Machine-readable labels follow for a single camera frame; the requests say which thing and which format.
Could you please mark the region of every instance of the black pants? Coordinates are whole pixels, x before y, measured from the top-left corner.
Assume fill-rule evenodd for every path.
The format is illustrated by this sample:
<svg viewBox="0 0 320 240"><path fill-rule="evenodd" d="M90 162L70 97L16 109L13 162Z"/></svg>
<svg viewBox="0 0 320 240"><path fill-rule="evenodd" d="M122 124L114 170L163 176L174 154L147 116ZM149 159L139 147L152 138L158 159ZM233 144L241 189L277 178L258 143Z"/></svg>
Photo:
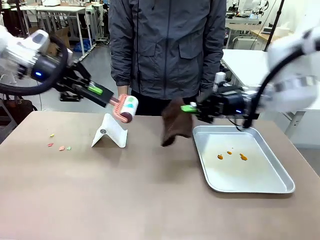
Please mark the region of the black pants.
<svg viewBox="0 0 320 240"><path fill-rule="evenodd" d="M161 116L162 111L168 106L171 100L157 99L150 96L144 96L136 91L131 91L131 95L139 101L135 115L143 116ZM186 97L183 99L185 104L196 102L198 95Z"/></svg>

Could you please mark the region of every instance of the gray jacket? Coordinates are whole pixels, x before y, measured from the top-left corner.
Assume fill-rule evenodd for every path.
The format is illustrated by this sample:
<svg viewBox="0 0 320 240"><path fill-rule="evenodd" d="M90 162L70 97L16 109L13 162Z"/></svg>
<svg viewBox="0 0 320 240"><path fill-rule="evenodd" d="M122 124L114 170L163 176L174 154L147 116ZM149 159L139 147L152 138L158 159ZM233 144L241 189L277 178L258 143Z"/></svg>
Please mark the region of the gray jacket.
<svg viewBox="0 0 320 240"><path fill-rule="evenodd" d="M223 56L226 6L226 0L111 0L116 85L157 99L212 87Z"/></svg>

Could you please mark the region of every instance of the brown towel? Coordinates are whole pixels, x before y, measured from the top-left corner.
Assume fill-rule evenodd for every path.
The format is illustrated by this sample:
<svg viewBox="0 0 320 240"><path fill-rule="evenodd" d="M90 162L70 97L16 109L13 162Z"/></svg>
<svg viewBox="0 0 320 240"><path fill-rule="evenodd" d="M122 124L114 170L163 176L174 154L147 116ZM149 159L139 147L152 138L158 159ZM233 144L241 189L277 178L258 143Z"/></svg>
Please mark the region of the brown towel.
<svg viewBox="0 0 320 240"><path fill-rule="evenodd" d="M172 100L162 112L164 125L162 147L174 143L176 136L190 138L192 136L192 115L181 110L185 105L182 98Z"/></svg>

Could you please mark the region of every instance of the silver baking tray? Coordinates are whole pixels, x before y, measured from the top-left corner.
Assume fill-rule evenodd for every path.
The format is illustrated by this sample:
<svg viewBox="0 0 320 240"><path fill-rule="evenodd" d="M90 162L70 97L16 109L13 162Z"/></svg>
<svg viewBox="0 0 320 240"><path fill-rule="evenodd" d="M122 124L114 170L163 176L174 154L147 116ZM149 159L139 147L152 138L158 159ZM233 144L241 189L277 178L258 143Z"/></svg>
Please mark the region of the silver baking tray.
<svg viewBox="0 0 320 240"><path fill-rule="evenodd" d="M256 129L197 126L193 137L205 179L215 191L268 194L295 191L295 183Z"/></svg>

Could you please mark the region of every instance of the white tablet stand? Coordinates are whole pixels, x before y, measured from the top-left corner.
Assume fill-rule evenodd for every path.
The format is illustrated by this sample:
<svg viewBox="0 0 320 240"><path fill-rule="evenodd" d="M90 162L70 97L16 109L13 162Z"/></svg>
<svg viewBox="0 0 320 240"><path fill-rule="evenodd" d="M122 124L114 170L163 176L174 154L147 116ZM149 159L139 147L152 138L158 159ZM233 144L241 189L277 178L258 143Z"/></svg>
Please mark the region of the white tablet stand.
<svg viewBox="0 0 320 240"><path fill-rule="evenodd" d="M117 121L109 114L104 115L101 126L95 133L91 147L93 147L103 135L108 135L120 148L124 148L127 143L128 130L123 128Z"/></svg>

